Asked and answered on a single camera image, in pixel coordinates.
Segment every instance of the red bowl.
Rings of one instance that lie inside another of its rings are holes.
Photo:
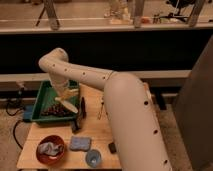
[[[46,142],[52,142],[56,145],[59,145],[61,144],[63,146],[63,150],[62,152],[58,153],[56,156],[48,156],[46,154],[40,154],[38,152],[38,147],[36,149],[36,157],[38,159],[39,162],[43,163],[43,164],[46,164],[46,165],[52,165],[56,162],[58,162],[64,155],[64,152],[65,152],[65,143],[63,141],[63,139],[61,137],[59,137],[58,135],[50,135],[48,137],[45,137],[39,144],[43,144],[43,143],[46,143]]]

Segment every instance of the cloth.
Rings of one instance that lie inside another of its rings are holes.
[[[91,147],[90,137],[72,136],[70,141],[70,150],[72,151],[88,151]]]
[[[42,143],[38,146],[39,154],[46,154],[49,156],[56,156],[58,153],[63,151],[63,145],[56,145],[52,142]]]

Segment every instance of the wooden tabletop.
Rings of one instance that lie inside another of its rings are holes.
[[[108,144],[113,141],[111,130],[108,124],[105,109],[101,119],[98,113],[101,110],[102,92],[85,85],[80,86],[81,96],[85,98],[87,117],[83,121],[82,129],[73,134],[70,123],[50,123],[38,125],[32,123],[24,148],[20,154],[17,168],[21,169],[90,169],[85,162],[85,152],[73,152],[69,150],[71,137],[83,136],[92,138],[92,149],[101,152],[102,163],[98,169],[120,169],[120,162],[117,154],[111,154]],[[46,166],[36,159],[36,148],[38,143],[46,136],[59,135],[66,144],[66,151],[63,158],[56,164]]]

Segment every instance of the green bin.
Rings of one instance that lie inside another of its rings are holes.
[[[78,89],[79,84],[74,81],[70,81],[69,85],[70,89]],[[43,81],[41,83],[37,99],[33,108],[31,121],[36,123],[50,123],[50,122],[61,122],[61,121],[71,121],[77,118],[76,113],[70,112],[69,115],[59,117],[53,115],[42,115],[41,113],[48,109],[53,104],[57,103],[55,101],[55,97],[57,96],[55,90],[52,88],[50,81]],[[68,101],[70,101],[73,105],[79,108],[79,99],[80,99],[80,91],[77,96],[73,96]]]

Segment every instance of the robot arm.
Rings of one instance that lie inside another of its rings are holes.
[[[104,105],[123,171],[172,171],[156,114],[139,78],[70,64],[60,48],[42,57],[39,65],[50,74],[58,94],[66,88],[68,79],[104,91]]]

